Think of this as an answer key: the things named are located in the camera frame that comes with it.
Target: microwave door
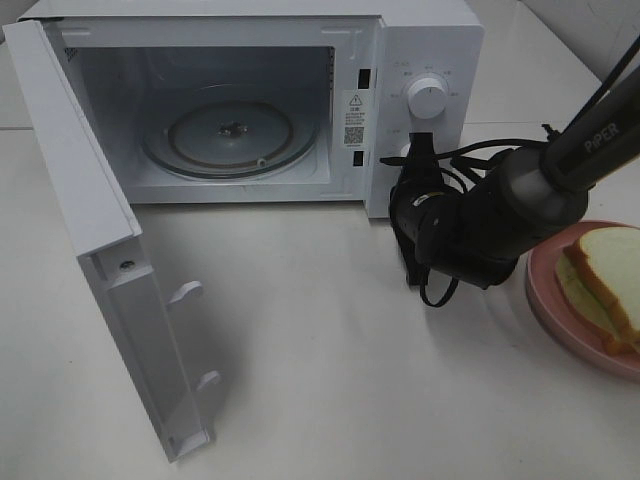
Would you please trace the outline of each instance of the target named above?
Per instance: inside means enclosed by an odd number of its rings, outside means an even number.
[[[170,299],[161,295],[142,230],[67,77],[73,65],[62,66],[74,52],[37,21],[5,33],[77,260],[173,461],[209,441],[196,392],[217,372],[189,381],[171,325],[184,312],[180,302],[201,287],[190,282]]]

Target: white microwave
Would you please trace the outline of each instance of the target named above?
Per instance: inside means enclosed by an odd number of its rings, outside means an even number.
[[[130,204],[360,201],[415,131],[457,147],[483,28],[463,0],[41,0],[5,27],[77,260],[173,461],[210,439]]]

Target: white table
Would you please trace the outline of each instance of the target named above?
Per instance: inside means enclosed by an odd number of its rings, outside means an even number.
[[[521,4],[473,3],[487,40],[463,143],[569,120],[593,76]],[[6,83],[0,101],[20,105]],[[0,128],[23,113],[0,104]],[[176,326],[187,360],[225,375],[203,399],[216,443],[169,465],[32,132],[0,131],[0,155],[3,480],[638,478],[640,387],[547,336],[522,262],[428,310],[389,226],[346,204],[136,208],[163,290],[199,279],[217,313]],[[588,216],[640,224],[638,179],[640,162],[603,181]]]

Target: pink plate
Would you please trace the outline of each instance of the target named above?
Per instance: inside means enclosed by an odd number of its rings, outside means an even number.
[[[533,313],[543,327],[562,345],[583,360],[614,375],[640,382],[640,355],[611,357],[601,340],[576,318],[555,277],[555,265],[562,249],[589,230],[621,226],[613,222],[580,222],[534,248],[527,260],[526,291]]]

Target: wall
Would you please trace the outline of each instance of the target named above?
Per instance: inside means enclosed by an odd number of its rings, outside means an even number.
[[[640,0],[523,0],[604,78],[640,33]],[[636,58],[634,65],[640,64]]]
[[[22,15],[36,0],[0,0],[0,26],[13,23]],[[0,29],[0,43],[4,41],[4,34]]]

